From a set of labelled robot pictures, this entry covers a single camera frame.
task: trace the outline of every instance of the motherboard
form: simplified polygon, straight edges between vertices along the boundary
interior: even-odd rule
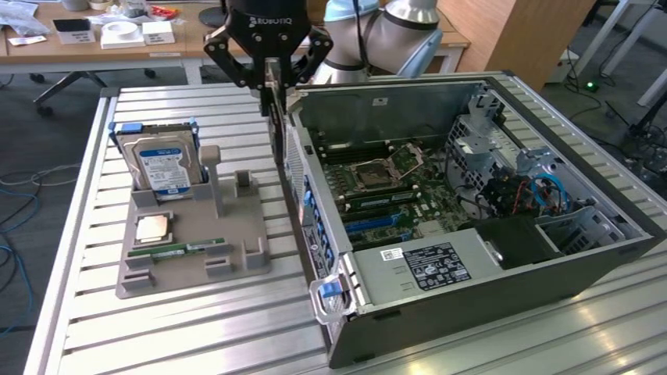
[[[454,232],[474,219],[428,154],[407,142],[322,158],[354,250]]]

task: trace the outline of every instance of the green circuit board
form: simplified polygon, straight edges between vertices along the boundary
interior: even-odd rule
[[[394,162],[323,165],[355,250],[450,233],[471,221],[435,162],[419,152],[402,146]]]

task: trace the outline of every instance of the gray 3d-printed holder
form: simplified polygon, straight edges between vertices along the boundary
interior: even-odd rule
[[[219,180],[220,149],[199,150],[208,182],[193,185],[193,197],[157,202],[153,191],[131,193],[131,208],[123,238],[116,296],[129,298],[163,291],[260,275],[271,271],[264,215],[256,179],[239,170],[233,179]],[[187,244],[224,238],[196,254],[167,259],[152,254],[129,256],[147,248],[136,245],[136,224],[143,216],[165,215],[168,233],[160,245]]]

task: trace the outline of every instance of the robotiq logo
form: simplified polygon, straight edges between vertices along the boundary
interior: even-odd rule
[[[255,25],[291,25],[291,18],[249,18],[249,27],[255,27]]]

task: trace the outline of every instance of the blue cable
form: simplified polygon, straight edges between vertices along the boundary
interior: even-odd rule
[[[538,194],[538,184],[535,183],[535,181],[539,179],[550,180],[555,184],[555,186],[559,188],[559,194],[564,195],[564,211],[568,212],[570,211],[570,200],[567,199],[567,192],[564,191],[563,184],[560,183],[560,180],[552,174],[540,173],[532,178],[531,190],[532,190],[532,194],[535,195],[535,200],[538,201],[538,203],[540,205],[548,205],[547,202],[544,201],[544,199],[542,199],[540,195]]]
[[[28,317],[28,314],[32,312],[32,305],[33,305],[33,299],[32,299],[32,286],[31,286],[31,280],[28,279],[28,274],[25,272],[25,267],[23,265],[23,259],[19,254],[15,253],[15,251],[7,247],[7,246],[0,246],[0,249],[7,252],[8,256],[13,256],[13,261],[19,265],[19,270],[21,271],[21,277],[23,281],[25,282],[27,290],[28,290],[28,307],[25,312],[13,320],[12,324],[7,329],[0,332],[0,338],[4,338],[9,332],[12,332],[13,328],[19,325],[19,323]]]
[[[13,191],[7,191],[3,189],[0,189],[0,193],[7,194],[7,195],[15,195],[17,197],[28,197],[35,201],[35,208],[33,208],[31,214],[27,216],[27,218],[24,220],[21,220],[19,223],[16,223],[15,225],[12,225],[9,228],[0,230],[0,233],[7,233],[7,232],[11,232],[12,230],[17,229],[37,214],[37,211],[40,209],[40,199],[33,194],[15,193]]]

